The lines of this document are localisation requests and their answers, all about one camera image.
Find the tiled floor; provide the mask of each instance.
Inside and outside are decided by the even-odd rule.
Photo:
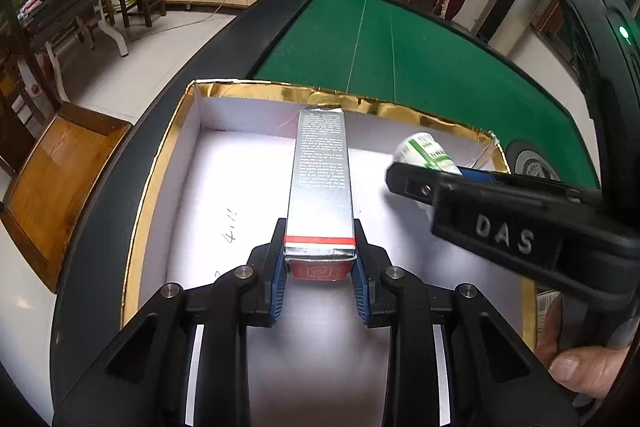
[[[129,55],[120,57],[116,43],[100,30],[94,50],[71,42],[59,54],[66,93],[72,103],[135,122],[184,63],[233,18],[229,12],[170,10],[166,17],[155,15],[152,28],[132,18],[126,30],[117,16]]]

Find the barcode label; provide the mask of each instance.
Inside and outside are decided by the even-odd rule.
[[[546,312],[551,308],[551,303],[556,297],[560,295],[560,292],[550,291],[536,295],[536,303],[538,305],[538,336],[542,334],[542,328],[545,325]]]

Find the white wall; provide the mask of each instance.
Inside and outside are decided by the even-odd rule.
[[[571,113],[599,178],[600,160],[596,132],[584,95],[578,88],[576,74],[572,70],[569,71],[561,60],[547,49],[542,38],[531,28],[526,29],[508,58],[529,73]]]
[[[460,11],[453,17],[454,22],[471,31],[488,2],[489,0],[465,0]]]

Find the blue gripper pad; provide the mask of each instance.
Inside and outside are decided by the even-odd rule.
[[[269,314],[271,315],[271,325],[273,326],[280,313],[282,313],[282,302],[284,301],[284,286],[287,282],[287,268],[284,266],[284,254],[280,252],[275,270],[273,271],[273,279],[271,280],[271,306]]]
[[[356,257],[353,267],[351,268],[351,284],[353,284],[353,294],[356,299],[356,308],[358,315],[366,326],[371,318],[371,309],[369,307],[369,285],[364,276],[364,268],[360,261],[360,256]]]

